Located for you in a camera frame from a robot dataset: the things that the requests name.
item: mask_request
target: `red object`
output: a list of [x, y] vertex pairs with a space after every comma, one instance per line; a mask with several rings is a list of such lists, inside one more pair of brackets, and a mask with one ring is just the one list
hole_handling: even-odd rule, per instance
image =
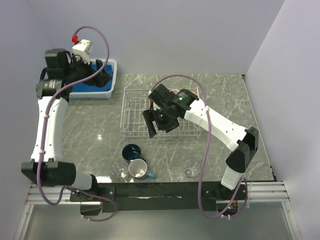
[[78, 36], [72, 35], [71, 41], [72, 41], [74, 44], [77, 44], [77, 43], [79, 42], [79, 41], [78, 41]]

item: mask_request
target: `wire dish rack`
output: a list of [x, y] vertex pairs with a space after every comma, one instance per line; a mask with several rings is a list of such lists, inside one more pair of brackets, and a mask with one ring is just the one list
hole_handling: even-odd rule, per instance
[[[199, 95], [198, 88], [189, 89]], [[149, 138], [148, 127], [145, 122], [143, 111], [150, 108], [148, 89], [126, 89], [123, 91], [123, 102], [120, 129], [124, 139], [126, 138]], [[176, 129], [166, 133], [158, 130], [155, 122], [153, 125], [157, 131], [154, 138], [163, 137], [199, 137], [202, 128], [185, 119], [178, 118], [180, 124]]]

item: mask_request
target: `blue mug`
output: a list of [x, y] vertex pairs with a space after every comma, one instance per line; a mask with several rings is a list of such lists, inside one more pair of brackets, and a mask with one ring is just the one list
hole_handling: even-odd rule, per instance
[[155, 174], [152, 172], [147, 171], [148, 166], [145, 161], [142, 159], [134, 159], [129, 164], [129, 173], [135, 179], [143, 180], [147, 179], [154, 179]]
[[122, 149], [122, 157], [128, 162], [128, 164], [135, 159], [146, 160], [141, 157], [141, 148], [135, 144], [128, 144]]

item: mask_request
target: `marble countertop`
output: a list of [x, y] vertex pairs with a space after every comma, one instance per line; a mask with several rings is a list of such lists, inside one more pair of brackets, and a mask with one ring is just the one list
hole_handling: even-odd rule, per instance
[[[99, 182], [117, 182], [110, 174], [110, 165], [123, 161], [122, 149], [127, 144], [141, 147], [148, 171], [155, 179], [144, 182], [188, 182], [198, 181], [199, 176], [186, 178], [182, 163], [187, 159], [203, 161], [208, 133], [201, 136], [149, 138], [127, 138], [120, 129], [124, 87], [128, 89], [150, 89], [162, 74], [119, 74], [111, 99], [70, 100], [63, 124], [63, 156], [66, 162], [75, 164], [78, 171], [97, 176]], [[258, 127], [244, 80], [239, 74], [193, 74], [207, 90], [208, 105], [231, 121], [249, 128]], [[197, 87], [192, 81], [169, 78], [163, 82], [167, 88]], [[230, 151], [222, 142], [212, 137], [204, 181], [220, 181], [226, 169]], [[274, 180], [272, 169], [262, 139], [259, 149], [246, 173], [249, 181]], [[127, 182], [139, 182], [128, 178]]]

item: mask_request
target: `dark blue cup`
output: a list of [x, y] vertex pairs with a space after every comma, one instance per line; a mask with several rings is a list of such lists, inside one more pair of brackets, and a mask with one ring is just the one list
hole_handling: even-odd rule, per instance
[[122, 157], [130, 164], [135, 159], [146, 160], [141, 157], [141, 148], [135, 144], [128, 144], [122, 149]]

